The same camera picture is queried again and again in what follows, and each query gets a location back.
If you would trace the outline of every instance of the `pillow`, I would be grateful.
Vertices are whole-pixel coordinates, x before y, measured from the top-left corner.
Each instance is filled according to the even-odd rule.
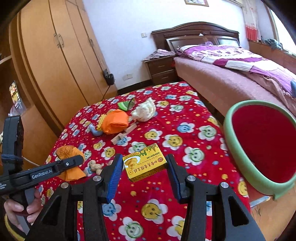
[[[186,54],[184,54],[183,52],[186,50],[186,49],[189,49],[191,47],[198,47],[198,46],[212,46],[213,43],[211,41],[207,41],[205,42],[204,44],[199,44],[199,45],[185,45],[183,47],[179,47],[177,48],[177,54],[180,56],[180,57],[187,57]]]

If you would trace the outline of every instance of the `electrical outlet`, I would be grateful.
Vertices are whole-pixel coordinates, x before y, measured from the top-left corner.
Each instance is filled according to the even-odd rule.
[[[129,80],[133,78],[133,74],[126,74],[122,77],[123,81]]]

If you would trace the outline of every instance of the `red bedspread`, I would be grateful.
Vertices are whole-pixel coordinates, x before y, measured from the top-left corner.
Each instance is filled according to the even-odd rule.
[[[155,116],[148,122],[137,123],[137,129],[117,145],[111,143],[115,135],[92,135],[88,129],[90,123],[96,124],[100,114],[117,109],[117,102],[133,97],[137,103],[149,97],[155,100]],[[81,183],[95,175],[88,167],[90,160],[107,165],[115,153],[127,155],[153,143],[158,144],[164,156],[174,154],[178,165],[202,181],[215,185],[228,182],[249,207],[245,182],[230,161],[217,121],[186,82],[157,85],[81,109],[61,134],[46,162],[58,159],[55,154],[58,147],[78,147],[84,152],[86,162],[81,169],[88,177],[72,184]],[[38,186],[43,204],[61,182],[56,177]],[[186,209],[187,205],[179,205],[174,199],[166,170],[136,183],[129,181],[123,171],[114,200],[103,205],[109,239],[123,241],[180,240]],[[80,240],[84,240],[85,228],[82,213],[83,203],[80,202],[77,223]],[[207,202],[207,215],[209,224],[210,202]],[[206,238],[211,239],[209,225]]]

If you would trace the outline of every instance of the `finger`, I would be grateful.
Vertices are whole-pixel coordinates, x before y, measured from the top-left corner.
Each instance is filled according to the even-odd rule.
[[[35,190],[34,196],[35,196],[35,198],[40,198],[40,192],[38,189]]]
[[[7,201],[4,203],[4,209],[6,211],[6,215],[9,219],[9,221],[15,225],[18,229],[20,229],[21,231],[23,231],[21,225],[19,224],[17,217],[14,213],[14,211],[11,209],[11,207],[9,207],[9,204],[7,203]]]
[[[12,199],[7,199],[4,203],[4,206],[6,206],[5,210],[7,209],[15,212],[21,212],[24,210],[24,206],[19,204],[18,202],[12,200]]]
[[[27,206],[27,212],[28,214],[32,214],[34,212],[37,212],[41,208],[41,199],[35,198],[33,202]]]
[[[27,221],[28,221],[29,223],[34,222],[34,221],[36,220],[36,218],[38,217],[39,213],[41,212],[41,210],[42,210],[42,208],[40,208],[37,212],[35,212],[35,213],[29,215],[29,216],[27,217]]]

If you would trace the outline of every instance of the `bed headboard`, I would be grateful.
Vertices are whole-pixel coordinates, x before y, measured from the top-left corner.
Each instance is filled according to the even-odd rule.
[[[239,32],[207,22],[184,23],[173,28],[153,31],[151,34],[158,49],[175,52],[178,47],[204,44],[207,41],[215,45],[239,46]]]

